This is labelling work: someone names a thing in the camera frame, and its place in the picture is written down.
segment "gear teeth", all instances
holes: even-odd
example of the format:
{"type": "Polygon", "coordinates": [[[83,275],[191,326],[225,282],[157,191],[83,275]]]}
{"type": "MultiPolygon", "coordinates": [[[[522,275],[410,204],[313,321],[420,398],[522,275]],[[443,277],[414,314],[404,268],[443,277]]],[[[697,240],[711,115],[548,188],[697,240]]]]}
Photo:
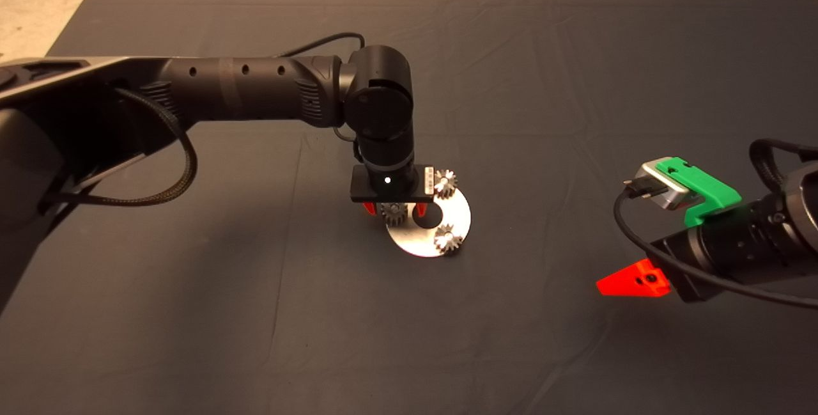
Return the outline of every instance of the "gear teeth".
{"type": "Polygon", "coordinates": [[[380,215],[387,226],[399,226],[406,221],[406,215],[409,214],[406,203],[388,202],[381,203],[380,215]]]}
{"type": "Polygon", "coordinates": [[[441,199],[449,199],[458,188],[458,176],[449,169],[435,171],[435,194],[441,199]]]}
{"type": "Polygon", "coordinates": [[[435,231],[435,247],[442,254],[452,254],[461,248],[463,238],[453,234],[452,229],[452,225],[441,225],[435,231]]]}

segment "green gripper part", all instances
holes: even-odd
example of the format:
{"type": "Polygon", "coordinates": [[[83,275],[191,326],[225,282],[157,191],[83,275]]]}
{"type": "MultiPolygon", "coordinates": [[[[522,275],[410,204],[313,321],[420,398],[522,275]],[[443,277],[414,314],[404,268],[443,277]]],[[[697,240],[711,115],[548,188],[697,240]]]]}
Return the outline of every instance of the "green gripper part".
{"type": "Polygon", "coordinates": [[[701,225],[707,215],[741,202],[738,191],[682,158],[667,159],[657,164],[656,168],[704,198],[703,203],[688,208],[684,214],[684,225],[687,228],[701,225]]]}

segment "dark gray cloth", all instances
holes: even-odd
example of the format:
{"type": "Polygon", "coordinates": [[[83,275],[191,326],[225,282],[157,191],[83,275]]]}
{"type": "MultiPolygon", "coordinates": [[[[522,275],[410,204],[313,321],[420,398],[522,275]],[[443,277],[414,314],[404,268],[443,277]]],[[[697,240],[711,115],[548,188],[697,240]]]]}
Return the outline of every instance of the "dark gray cloth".
{"type": "MultiPolygon", "coordinates": [[[[263,56],[347,30],[409,59],[417,159],[472,208],[461,254],[398,249],[331,132],[200,124],[187,194],[81,207],[43,243],[0,320],[0,412],[818,411],[815,313],[594,285],[643,256],[610,211],[642,162],[756,199],[749,141],[818,143],[818,0],[85,0],[50,54],[263,56]]],[[[96,192],[182,164],[173,146],[96,192]]],[[[646,238],[683,227],[631,207],[646,238]]]]}

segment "robotic arm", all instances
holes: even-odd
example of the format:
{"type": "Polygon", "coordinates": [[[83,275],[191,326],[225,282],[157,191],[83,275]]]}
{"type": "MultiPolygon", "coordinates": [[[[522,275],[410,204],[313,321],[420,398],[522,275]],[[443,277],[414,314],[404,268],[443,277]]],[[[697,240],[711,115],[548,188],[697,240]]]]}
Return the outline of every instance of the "robotic arm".
{"type": "Polygon", "coordinates": [[[0,310],[37,245],[78,203],[152,205],[186,190],[199,121],[302,120],[356,133],[354,202],[429,203],[414,162],[409,64],[382,45],[336,56],[38,59],[0,68],[0,310]],[[96,182],[173,141],[188,163],[169,190],[90,196],[96,182]]]}
{"type": "Polygon", "coordinates": [[[707,301],[728,290],[818,309],[818,299],[753,286],[818,274],[818,149],[762,139],[751,144],[750,159],[769,194],[748,203],[740,203],[738,193],[682,159],[643,164],[617,198],[614,217],[648,258],[597,282],[599,290],[605,295],[662,296],[672,284],[684,302],[707,301]],[[785,176],[775,164],[774,150],[795,153],[805,164],[785,176]],[[623,202],[638,197],[668,210],[685,208],[687,229],[652,243],[642,240],[620,212],[623,202]]]}

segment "central hole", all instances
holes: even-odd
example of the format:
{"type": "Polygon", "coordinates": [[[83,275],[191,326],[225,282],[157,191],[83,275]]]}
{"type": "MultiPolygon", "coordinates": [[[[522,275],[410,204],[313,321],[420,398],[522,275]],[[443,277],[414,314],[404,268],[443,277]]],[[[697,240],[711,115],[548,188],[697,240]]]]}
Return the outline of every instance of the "central hole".
{"type": "Polygon", "coordinates": [[[439,205],[433,202],[427,203],[426,215],[423,217],[418,217],[417,205],[415,205],[415,209],[412,210],[412,220],[415,220],[417,226],[421,228],[437,228],[442,219],[444,219],[444,211],[442,211],[439,205]]]}

